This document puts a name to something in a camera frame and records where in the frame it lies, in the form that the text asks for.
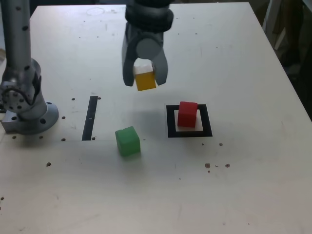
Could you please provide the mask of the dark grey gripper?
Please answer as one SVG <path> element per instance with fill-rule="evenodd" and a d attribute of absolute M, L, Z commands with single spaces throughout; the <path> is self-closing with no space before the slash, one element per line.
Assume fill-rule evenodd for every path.
<path fill-rule="evenodd" d="M 128 23 L 122 45 L 122 76 L 126 86 L 134 84 L 134 63 L 138 57 L 151 61 L 158 85 L 166 83 L 168 63 L 163 49 L 163 33 L 144 31 Z"/>

